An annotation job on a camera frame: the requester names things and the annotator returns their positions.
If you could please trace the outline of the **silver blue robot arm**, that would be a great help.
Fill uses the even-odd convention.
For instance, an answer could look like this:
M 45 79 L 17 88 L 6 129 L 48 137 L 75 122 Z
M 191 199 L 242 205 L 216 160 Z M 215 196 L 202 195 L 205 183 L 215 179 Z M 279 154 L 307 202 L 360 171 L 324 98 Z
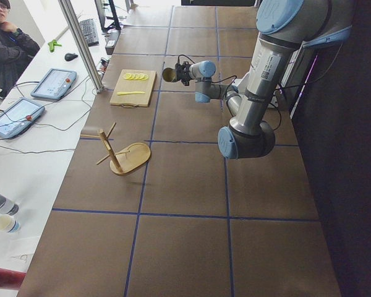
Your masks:
M 225 101 L 232 114 L 218 132 L 218 147 L 225 158 L 264 157 L 275 145 L 275 133 L 263 116 L 293 52 L 345 41 L 355 6 L 355 1 L 263 1 L 250 70 L 238 86 L 214 84 L 216 67 L 211 61 L 177 62 L 163 71 L 163 79 L 184 85 L 194 80 L 199 103 Z

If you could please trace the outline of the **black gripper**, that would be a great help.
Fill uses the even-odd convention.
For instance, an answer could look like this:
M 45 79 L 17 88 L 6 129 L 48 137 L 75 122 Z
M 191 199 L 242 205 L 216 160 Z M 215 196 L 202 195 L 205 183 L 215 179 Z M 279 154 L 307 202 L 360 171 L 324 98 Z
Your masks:
M 180 63 L 175 64 L 176 74 L 180 74 L 181 82 L 184 86 L 189 86 L 189 82 L 192 80 L 190 76 L 190 68 L 183 69 L 183 65 Z

